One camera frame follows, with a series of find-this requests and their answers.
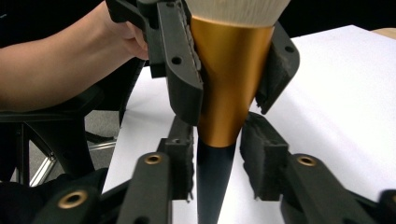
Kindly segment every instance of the white tabletop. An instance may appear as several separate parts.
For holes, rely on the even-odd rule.
[[[355,26],[292,41],[300,52],[299,71],[265,117],[292,153],[321,159],[346,189],[375,201],[381,190],[396,189],[396,41]],[[251,111],[259,113],[256,106]],[[168,135],[173,116],[166,80],[151,79],[145,68],[104,191],[131,178],[138,157]],[[242,163],[235,152],[219,224],[283,223],[279,203],[253,199]],[[173,223],[197,223],[196,201],[173,205]]]

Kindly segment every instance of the human arm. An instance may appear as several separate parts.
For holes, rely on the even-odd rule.
[[[141,31],[111,21],[103,2],[56,35],[0,49],[0,111],[57,105],[133,57],[148,58]]]

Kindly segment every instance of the copper metallic ferrule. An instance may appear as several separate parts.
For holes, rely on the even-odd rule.
[[[207,145],[236,142],[262,78],[273,31],[192,17],[192,36],[205,67],[198,134]]]

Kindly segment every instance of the forearm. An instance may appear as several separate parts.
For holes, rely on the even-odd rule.
[[[100,10],[106,5],[59,34],[0,49],[0,110],[59,104],[133,58],[120,37],[97,20]]]

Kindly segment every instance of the beige bristles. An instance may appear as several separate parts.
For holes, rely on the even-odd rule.
[[[290,0],[186,0],[194,17],[237,26],[275,24]]]

